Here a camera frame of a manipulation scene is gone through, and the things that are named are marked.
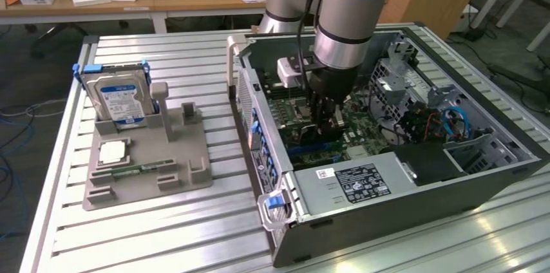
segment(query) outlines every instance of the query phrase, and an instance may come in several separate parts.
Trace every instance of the black power cord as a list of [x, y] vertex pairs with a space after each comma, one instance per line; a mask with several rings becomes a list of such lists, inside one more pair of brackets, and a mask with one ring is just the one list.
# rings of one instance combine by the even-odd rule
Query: black power cord
[[318, 9], [315, 10], [315, 18], [314, 18], [314, 23], [312, 23], [312, 27], [318, 28], [319, 25], [319, 13], [320, 13], [320, 4], [322, 4], [323, 0], [319, 0], [319, 5], [318, 5]]
[[312, 0], [306, 0], [306, 11], [303, 12], [300, 23], [298, 25], [298, 33], [295, 35], [296, 44], [298, 44], [298, 65], [300, 67], [302, 83], [303, 83], [302, 88], [306, 91], [310, 91], [310, 84], [307, 83], [307, 75], [306, 75], [306, 70], [303, 68], [302, 29], [303, 29], [303, 24], [306, 21], [306, 15], [310, 13], [310, 10], [311, 10], [311, 5], [312, 5]]
[[527, 105], [527, 103], [524, 102], [524, 96], [526, 96], [526, 92], [524, 92], [524, 88], [522, 83], [519, 83], [515, 79], [512, 79], [511, 77], [508, 77], [507, 75], [503, 75], [502, 73], [498, 73], [492, 68], [490, 63], [486, 62], [486, 60], [483, 60], [483, 58], [480, 57], [480, 55], [478, 54], [476, 50], [464, 42], [459, 42], [452, 40], [451, 38], [447, 38], [447, 40], [450, 41], [450, 44], [460, 44], [463, 46], [466, 46], [471, 52], [474, 52], [474, 55], [476, 56], [478, 60], [483, 63], [483, 65], [486, 66], [487, 70], [494, 74], [494, 75], [502, 75], [504, 78], [507, 78], [510, 81], [514, 82], [514, 84], [518, 86], [519, 88], [519, 101], [522, 103], [522, 105], [531, 110], [535, 113], [540, 113], [540, 114], [547, 114], [547, 112], [545, 110], [539, 110], [539, 109], [534, 109], [531, 106]]

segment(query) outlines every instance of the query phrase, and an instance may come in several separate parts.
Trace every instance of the barcode sticker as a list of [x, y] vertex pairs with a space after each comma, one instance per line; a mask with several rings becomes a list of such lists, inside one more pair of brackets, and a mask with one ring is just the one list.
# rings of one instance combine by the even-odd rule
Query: barcode sticker
[[318, 178], [331, 178], [334, 176], [334, 168], [327, 168], [315, 171], [318, 173]]

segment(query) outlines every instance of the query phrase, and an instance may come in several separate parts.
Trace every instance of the hard drive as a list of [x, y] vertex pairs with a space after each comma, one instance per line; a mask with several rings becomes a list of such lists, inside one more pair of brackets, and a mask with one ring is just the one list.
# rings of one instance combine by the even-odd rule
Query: hard drive
[[84, 66], [80, 78], [97, 119], [112, 120], [117, 129], [144, 126], [145, 116], [156, 113], [148, 90], [147, 62], [123, 66], [89, 64]]

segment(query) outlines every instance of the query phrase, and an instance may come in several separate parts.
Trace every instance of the metal rail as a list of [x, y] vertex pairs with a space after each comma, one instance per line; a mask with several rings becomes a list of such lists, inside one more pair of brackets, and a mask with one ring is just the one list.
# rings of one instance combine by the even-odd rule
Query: metal rail
[[[550, 150], [547, 128], [430, 30], [410, 28]], [[550, 168], [475, 211], [398, 232], [286, 268], [271, 266], [225, 93], [225, 39], [249, 31], [101, 37], [80, 63], [147, 59], [168, 82], [168, 106], [195, 101], [204, 116], [213, 185], [87, 212], [81, 208], [95, 110], [71, 87], [21, 272], [502, 272], [550, 267]], [[446, 81], [431, 62], [419, 68]]]

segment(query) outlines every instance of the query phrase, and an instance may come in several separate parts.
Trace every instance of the white label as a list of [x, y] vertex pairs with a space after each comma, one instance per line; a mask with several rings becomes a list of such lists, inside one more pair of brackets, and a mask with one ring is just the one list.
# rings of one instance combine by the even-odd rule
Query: white label
[[323, 170], [316, 170], [318, 173], [318, 178], [331, 178], [334, 176], [334, 168], [323, 169]]
[[108, 86], [100, 89], [111, 119], [119, 124], [135, 124], [144, 117], [141, 103], [135, 99], [135, 85]]
[[124, 11], [145, 11], [149, 7], [124, 7]]

